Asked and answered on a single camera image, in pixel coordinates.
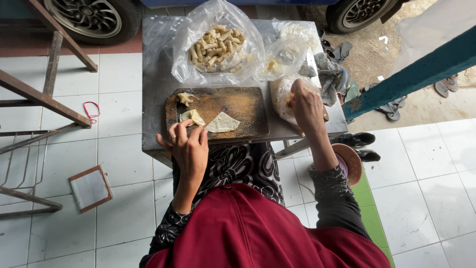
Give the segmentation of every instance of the rusty metal stand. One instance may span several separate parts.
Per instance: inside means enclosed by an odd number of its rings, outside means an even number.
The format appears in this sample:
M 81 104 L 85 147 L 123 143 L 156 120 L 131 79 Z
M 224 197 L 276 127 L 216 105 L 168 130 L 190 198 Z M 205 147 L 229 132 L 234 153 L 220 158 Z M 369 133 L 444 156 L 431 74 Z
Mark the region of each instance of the rusty metal stand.
M 44 198 L 39 198 L 34 196 L 35 186 L 43 181 L 43 175 L 41 175 L 41 180 L 38 183 L 35 183 L 32 187 L 21 187 L 25 182 L 25 177 L 27 173 L 28 160 L 30 155 L 31 144 L 37 142 L 41 139 L 47 138 L 46 143 L 48 146 L 48 137 L 61 133 L 70 128 L 82 127 L 82 128 L 91 128 L 91 121 L 82 116 L 81 114 L 73 111 L 72 109 L 62 105 L 61 103 L 53 100 L 53 89 L 55 86 L 56 73 L 58 71 L 58 62 L 60 60 L 61 45 L 63 41 L 67 44 L 69 49 L 86 65 L 87 69 L 90 72 L 97 72 L 98 66 L 87 56 L 87 54 L 78 46 L 78 44 L 68 35 L 68 33 L 60 26 L 58 22 L 48 13 L 48 11 L 38 2 L 38 0 L 21 0 L 23 4 L 30 9 L 31 12 L 36 14 L 38 18 L 43 22 L 43 24 L 50 30 L 53 31 L 53 41 L 51 44 L 51 49 L 48 53 L 48 69 L 46 72 L 45 85 L 43 87 L 43 93 L 32 88 L 31 86 L 23 83 L 17 78 L 9 75 L 8 73 L 0 70 L 0 86 L 26 98 L 26 100 L 1 100 L 0 107 L 24 107 L 24 106 L 43 106 L 55 113 L 58 113 L 70 120 L 73 123 L 68 124 L 59 129 L 52 131 L 23 131 L 23 132 L 5 132 L 0 133 L 0 136 L 15 136 L 13 144 L 0 148 L 0 154 L 6 152 L 10 153 L 10 161 L 7 169 L 7 175 L 3 184 L 0 185 L 0 194 L 5 194 L 17 198 L 21 198 L 27 201 L 32 201 L 35 203 L 43 204 L 49 206 L 49 208 L 34 209 L 28 211 L 19 211 L 11 213 L 2 213 L 0 214 L 0 219 L 13 216 L 25 216 L 37 213 L 52 213 L 58 210 L 61 210 L 63 206 L 61 204 L 48 201 Z M 30 139 L 25 141 L 15 143 L 18 135 L 31 135 Z M 24 147 L 28 145 L 28 154 L 27 161 L 25 164 L 25 172 L 23 176 L 23 181 L 16 188 L 6 188 L 4 185 L 7 183 L 8 175 L 10 172 L 10 165 L 12 161 L 13 151 L 15 149 Z M 32 195 L 22 193 L 17 191 L 17 189 L 33 188 Z

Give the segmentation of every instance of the red rubber band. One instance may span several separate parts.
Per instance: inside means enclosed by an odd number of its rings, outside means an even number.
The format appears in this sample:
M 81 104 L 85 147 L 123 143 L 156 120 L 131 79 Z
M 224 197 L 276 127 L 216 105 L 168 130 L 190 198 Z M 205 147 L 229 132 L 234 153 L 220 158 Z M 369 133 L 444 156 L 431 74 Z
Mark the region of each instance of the red rubber band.
M 94 105 L 98 108 L 98 114 L 89 115 L 88 110 L 86 109 L 86 104 L 87 104 L 87 103 L 92 103 L 92 104 L 94 104 Z M 86 112 L 86 115 L 88 116 L 88 119 L 91 120 L 91 122 L 92 122 L 93 124 L 97 123 L 97 120 L 96 120 L 96 119 L 92 119 L 92 118 L 93 118 L 93 117 L 98 117 L 98 116 L 101 115 L 101 110 L 99 109 L 99 105 L 98 105 L 97 103 L 95 103 L 95 102 L 85 102 L 85 103 L 83 103 L 83 107 L 84 107 L 84 111 Z

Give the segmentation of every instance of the dirt ground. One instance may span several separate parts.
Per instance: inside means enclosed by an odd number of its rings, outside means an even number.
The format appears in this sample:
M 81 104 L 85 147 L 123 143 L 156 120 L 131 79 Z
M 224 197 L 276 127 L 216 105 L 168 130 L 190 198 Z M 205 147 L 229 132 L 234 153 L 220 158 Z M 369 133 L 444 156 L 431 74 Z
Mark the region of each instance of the dirt ground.
M 382 24 L 374 22 L 366 28 L 348 34 L 335 35 L 326 31 L 325 39 L 336 48 L 343 41 L 350 41 L 354 47 L 342 66 L 350 71 L 351 79 L 356 81 L 360 88 L 378 82 L 377 77 L 386 74 L 400 52 L 400 38 L 393 26 L 399 20 L 421 14 L 436 0 L 416 0 L 405 3 L 389 21 Z M 315 6 L 321 17 L 316 25 L 326 30 L 325 6 Z M 388 36 L 388 45 L 379 41 L 381 36 Z M 472 67 L 458 75 L 460 90 L 450 93 L 448 98 L 438 95 L 432 86 L 427 86 L 408 96 L 405 107 L 399 109 L 401 119 L 389 122 L 385 115 L 371 111 L 349 125 L 349 132 L 371 131 L 393 127 L 429 124 L 458 119 L 476 117 L 476 67 Z

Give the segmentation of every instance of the blue pillar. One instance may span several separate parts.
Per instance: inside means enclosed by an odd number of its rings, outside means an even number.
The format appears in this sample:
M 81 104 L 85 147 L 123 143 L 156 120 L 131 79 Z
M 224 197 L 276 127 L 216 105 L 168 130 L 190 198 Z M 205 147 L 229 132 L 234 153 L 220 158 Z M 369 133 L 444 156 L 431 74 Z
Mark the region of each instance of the blue pillar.
M 476 26 L 343 104 L 344 115 L 347 119 L 356 118 L 473 65 L 476 65 Z

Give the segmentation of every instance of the red hijab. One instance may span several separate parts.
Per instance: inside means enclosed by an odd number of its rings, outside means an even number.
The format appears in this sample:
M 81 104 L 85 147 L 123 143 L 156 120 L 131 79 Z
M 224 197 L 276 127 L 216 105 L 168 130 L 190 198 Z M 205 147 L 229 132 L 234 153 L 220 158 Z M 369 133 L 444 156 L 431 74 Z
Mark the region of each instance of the red hijab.
M 201 200 L 172 248 L 147 268 L 390 268 L 370 240 L 338 227 L 309 229 L 245 184 L 215 187 Z

